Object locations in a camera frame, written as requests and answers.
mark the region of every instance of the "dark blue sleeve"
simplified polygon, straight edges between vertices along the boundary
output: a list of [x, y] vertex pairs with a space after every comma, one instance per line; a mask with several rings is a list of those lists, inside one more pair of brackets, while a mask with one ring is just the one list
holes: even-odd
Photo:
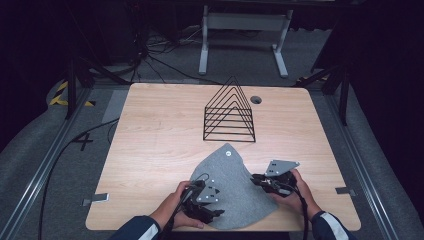
[[109, 240], [154, 240], [160, 231], [153, 218], [136, 216], [120, 227]]
[[312, 234], [315, 240], [356, 240], [338, 218], [330, 213], [321, 211], [311, 219]]

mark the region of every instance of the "wire file holder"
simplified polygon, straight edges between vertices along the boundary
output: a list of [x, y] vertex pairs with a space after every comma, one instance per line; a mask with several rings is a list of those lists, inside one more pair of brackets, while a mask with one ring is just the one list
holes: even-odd
[[235, 77], [206, 105], [203, 140], [256, 142], [252, 108]]

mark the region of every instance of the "gray cloth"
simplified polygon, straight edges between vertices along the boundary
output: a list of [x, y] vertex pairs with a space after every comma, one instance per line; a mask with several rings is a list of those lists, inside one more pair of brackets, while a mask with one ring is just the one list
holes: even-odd
[[225, 210], [209, 225], [220, 230], [246, 227], [277, 209], [277, 204], [251, 181], [251, 173], [241, 156], [228, 143], [213, 152], [194, 170], [191, 180], [208, 174], [207, 182], [214, 180], [220, 191], [219, 202], [207, 205], [209, 210]]

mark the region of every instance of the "person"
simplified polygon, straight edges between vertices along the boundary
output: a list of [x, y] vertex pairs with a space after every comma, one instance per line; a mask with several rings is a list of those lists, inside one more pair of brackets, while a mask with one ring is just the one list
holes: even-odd
[[[309, 186], [302, 179], [297, 169], [292, 169], [294, 177], [297, 180], [297, 187], [305, 199], [307, 208], [307, 217], [312, 223], [312, 233], [316, 240], [356, 240], [355, 236], [349, 232], [337, 217], [323, 211], [315, 202]], [[160, 206], [149, 216], [135, 216], [122, 227], [120, 227], [109, 240], [155, 240], [165, 225], [171, 218], [177, 207], [184, 189], [190, 184], [190, 181], [180, 182], [175, 192], [169, 194]], [[285, 204], [294, 209], [299, 214], [303, 214], [302, 203], [299, 197], [293, 193], [285, 198], [269, 193], [269, 195], [279, 204]], [[174, 218], [174, 228], [194, 227], [203, 229], [204, 223], [197, 219], [187, 217], [184, 212], [179, 211]]]

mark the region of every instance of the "light wood surface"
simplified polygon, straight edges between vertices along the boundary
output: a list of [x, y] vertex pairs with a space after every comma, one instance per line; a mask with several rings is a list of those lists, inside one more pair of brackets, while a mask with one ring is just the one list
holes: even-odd
[[[219, 86], [133, 84], [96, 190], [109, 201], [93, 203], [86, 226], [114, 230], [135, 215], [149, 215], [188, 180], [195, 167], [225, 142], [203, 141], [204, 107]], [[298, 88], [242, 87], [252, 104], [256, 143], [231, 142], [251, 173], [273, 159], [299, 161], [298, 170], [322, 209], [349, 230], [360, 221], [309, 93]], [[299, 231], [303, 219], [283, 206], [248, 231]]]

